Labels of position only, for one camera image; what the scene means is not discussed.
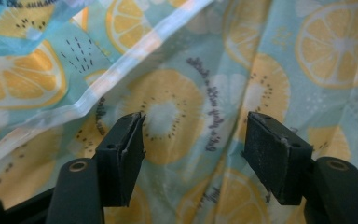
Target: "lemon slice print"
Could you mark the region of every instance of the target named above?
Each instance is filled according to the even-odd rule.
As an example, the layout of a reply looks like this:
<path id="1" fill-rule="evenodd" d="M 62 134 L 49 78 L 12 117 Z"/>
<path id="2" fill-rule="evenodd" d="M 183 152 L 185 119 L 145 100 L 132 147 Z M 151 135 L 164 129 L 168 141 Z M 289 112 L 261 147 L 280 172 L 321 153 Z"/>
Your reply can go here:
<path id="1" fill-rule="evenodd" d="M 204 98 L 194 82 L 172 69 L 156 70 L 135 79 L 129 90 L 123 112 L 146 114 L 146 159 L 166 164 L 185 156 L 204 123 Z"/>
<path id="2" fill-rule="evenodd" d="M 151 30 L 135 0 L 115 0 L 108 8 L 106 31 L 120 53 L 125 53 Z"/>
<path id="3" fill-rule="evenodd" d="M 65 91 L 62 66 L 47 41 L 30 55 L 0 57 L 0 108 L 51 105 Z"/>
<path id="4" fill-rule="evenodd" d="M 331 156 L 348 161 L 351 158 L 347 138 L 341 127 L 308 128 L 308 138 L 313 145 L 312 158 Z"/>
<path id="5" fill-rule="evenodd" d="M 225 172 L 215 223 L 269 223 L 267 207 L 257 187 L 238 171 Z"/>
<path id="6" fill-rule="evenodd" d="M 86 80 L 87 84 L 90 86 L 92 83 L 94 83 L 95 80 L 98 79 L 102 74 L 106 72 L 105 69 L 98 70 L 96 72 L 93 72 L 89 75 L 86 75 L 84 79 Z"/>
<path id="7" fill-rule="evenodd" d="M 179 7 L 181 6 L 183 3 L 185 3 L 187 0 L 169 0 L 170 4 L 173 7 Z"/>
<path id="8" fill-rule="evenodd" d="M 17 4 L 23 7 L 9 7 L 0 15 L 0 35 L 38 39 L 54 11 L 54 4 L 43 7 L 26 7 L 34 3 L 35 0 L 20 0 Z"/>
<path id="9" fill-rule="evenodd" d="M 208 178 L 199 182 L 198 185 L 183 196 L 177 208 L 176 223 L 192 223 L 200 208 L 200 202 L 208 187 L 209 180 Z"/>
<path id="10" fill-rule="evenodd" d="M 250 69 L 269 14 L 269 0 L 231 0 L 223 20 L 223 39 L 228 55 Z"/>
<path id="11" fill-rule="evenodd" d="M 296 58 L 320 86 L 358 86 L 358 1 L 332 4 L 309 15 L 296 41 Z"/>
<path id="12" fill-rule="evenodd" d="M 85 7 L 83 10 L 79 11 L 72 19 L 76 22 L 78 26 L 80 26 L 82 30 L 87 31 L 88 18 L 89 18 L 89 8 Z"/>
<path id="13" fill-rule="evenodd" d="M 237 128 L 235 136 L 241 141 L 245 140 L 249 111 L 268 114 L 283 122 L 289 98 L 289 80 L 281 66 L 267 54 L 257 54 L 245 89 L 241 126 Z"/>
<path id="14" fill-rule="evenodd" d="M 0 199 L 5 208 L 30 198 L 48 182 L 62 130 L 47 130 L 0 160 Z"/>
<path id="15" fill-rule="evenodd" d="M 152 223 L 150 208 L 141 188 L 135 185 L 129 207 L 105 208 L 106 223 Z"/>

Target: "kiwi seed print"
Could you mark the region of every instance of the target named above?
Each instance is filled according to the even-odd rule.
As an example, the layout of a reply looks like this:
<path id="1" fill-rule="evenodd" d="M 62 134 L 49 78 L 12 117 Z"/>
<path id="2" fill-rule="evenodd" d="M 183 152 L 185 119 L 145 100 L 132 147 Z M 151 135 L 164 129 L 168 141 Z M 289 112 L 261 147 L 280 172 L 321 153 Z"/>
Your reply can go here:
<path id="1" fill-rule="evenodd" d="M 71 51 L 61 51 L 61 56 L 71 64 L 71 66 L 80 74 L 89 73 L 94 70 L 95 61 L 98 60 L 92 52 L 99 52 L 98 48 L 89 39 L 89 41 L 79 41 L 77 37 L 67 38 L 65 44 Z"/>
<path id="2" fill-rule="evenodd" d="M 249 111 L 268 114 L 283 122 L 289 98 L 289 81 L 281 66 L 267 54 L 257 54 L 245 90 L 241 126 L 235 136 L 244 141 Z"/>
<path id="3" fill-rule="evenodd" d="M 19 1 L 26 5 L 30 1 Z M 47 27 L 54 11 L 54 4 L 45 7 L 9 7 L 0 15 L 0 35 L 38 39 Z"/>
<path id="4" fill-rule="evenodd" d="M 155 164 L 177 161 L 193 147 L 204 120 L 204 97 L 193 81 L 172 69 L 156 70 L 135 79 L 124 100 L 123 114 L 146 114 L 146 159 Z"/>
<path id="5" fill-rule="evenodd" d="M 0 199 L 5 208 L 32 197 L 50 179 L 62 127 L 39 134 L 0 160 Z"/>

